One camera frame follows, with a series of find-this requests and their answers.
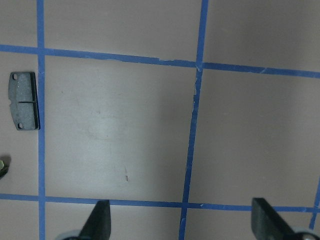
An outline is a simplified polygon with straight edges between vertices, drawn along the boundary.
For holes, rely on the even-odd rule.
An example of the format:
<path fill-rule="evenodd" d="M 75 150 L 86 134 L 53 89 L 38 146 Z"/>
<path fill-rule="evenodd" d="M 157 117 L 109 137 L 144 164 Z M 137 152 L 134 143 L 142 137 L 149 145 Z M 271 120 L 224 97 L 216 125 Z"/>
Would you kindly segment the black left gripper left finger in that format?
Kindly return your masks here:
<path fill-rule="evenodd" d="M 100 200 L 94 206 L 78 237 L 80 240 L 109 240 L 110 236 L 110 201 Z"/>

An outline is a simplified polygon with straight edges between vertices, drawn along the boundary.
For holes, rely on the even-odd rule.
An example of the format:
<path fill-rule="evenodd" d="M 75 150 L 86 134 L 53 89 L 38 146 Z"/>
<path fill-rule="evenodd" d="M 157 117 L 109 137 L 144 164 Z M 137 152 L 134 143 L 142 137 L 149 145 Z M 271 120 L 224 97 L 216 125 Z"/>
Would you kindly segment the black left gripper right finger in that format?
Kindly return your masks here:
<path fill-rule="evenodd" d="M 255 197 L 251 201 L 251 230 L 257 240 L 299 240 L 284 219 L 264 199 Z"/>

